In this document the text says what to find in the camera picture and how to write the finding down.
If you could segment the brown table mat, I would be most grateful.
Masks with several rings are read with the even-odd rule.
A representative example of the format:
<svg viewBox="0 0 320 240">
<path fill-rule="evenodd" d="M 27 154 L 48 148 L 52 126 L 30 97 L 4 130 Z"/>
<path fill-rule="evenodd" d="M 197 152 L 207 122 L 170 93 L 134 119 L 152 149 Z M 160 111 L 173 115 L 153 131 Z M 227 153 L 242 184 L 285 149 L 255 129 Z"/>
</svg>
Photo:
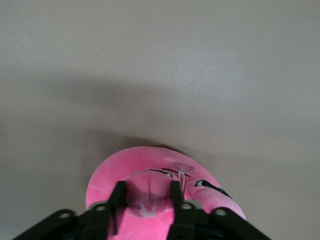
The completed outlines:
<svg viewBox="0 0 320 240">
<path fill-rule="evenodd" d="M 273 240 L 320 240 L 320 0 L 0 0 L 0 240 L 85 209 L 133 146 L 205 166 Z"/>
</svg>

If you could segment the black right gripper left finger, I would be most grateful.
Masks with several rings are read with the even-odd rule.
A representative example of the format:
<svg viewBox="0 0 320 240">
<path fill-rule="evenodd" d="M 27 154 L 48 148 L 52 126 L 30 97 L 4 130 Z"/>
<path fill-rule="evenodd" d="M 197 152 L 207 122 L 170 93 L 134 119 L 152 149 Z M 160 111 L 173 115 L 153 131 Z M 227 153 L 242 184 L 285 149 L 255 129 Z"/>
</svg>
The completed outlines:
<svg viewBox="0 0 320 240">
<path fill-rule="evenodd" d="M 81 215 L 61 209 L 12 240 L 111 240 L 126 208 L 126 184 L 117 182 L 108 200 L 95 202 Z"/>
</svg>

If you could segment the pink plush toy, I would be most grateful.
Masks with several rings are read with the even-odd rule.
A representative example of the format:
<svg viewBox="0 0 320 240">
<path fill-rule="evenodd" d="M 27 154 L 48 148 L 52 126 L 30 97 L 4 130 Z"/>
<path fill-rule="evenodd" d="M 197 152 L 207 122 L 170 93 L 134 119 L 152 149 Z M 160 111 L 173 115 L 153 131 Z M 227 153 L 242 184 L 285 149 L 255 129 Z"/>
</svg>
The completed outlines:
<svg viewBox="0 0 320 240">
<path fill-rule="evenodd" d="M 206 213 L 226 207 L 244 215 L 208 170 L 167 148 L 131 147 L 108 157 L 89 181 L 86 206 L 109 199 L 119 181 L 126 183 L 127 208 L 118 234 L 109 240 L 166 240 L 174 219 L 172 181 L 180 183 L 185 200 L 201 203 Z"/>
</svg>

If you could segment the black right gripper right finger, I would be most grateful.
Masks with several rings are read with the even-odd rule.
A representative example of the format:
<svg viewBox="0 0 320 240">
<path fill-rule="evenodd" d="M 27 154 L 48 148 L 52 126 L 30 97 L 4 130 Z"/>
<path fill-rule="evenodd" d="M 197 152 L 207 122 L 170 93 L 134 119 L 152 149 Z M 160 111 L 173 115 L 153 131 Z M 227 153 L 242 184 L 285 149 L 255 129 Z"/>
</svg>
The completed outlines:
<svg viewBox="0 0 320 240">
<path fill-rule="evenodd" d="M 180 183 L 171 182 L 174 220 L 171 240 L 271 240 L 227 207 L 206 213 L 197 201 L 183 199 Z"/>
</svg>

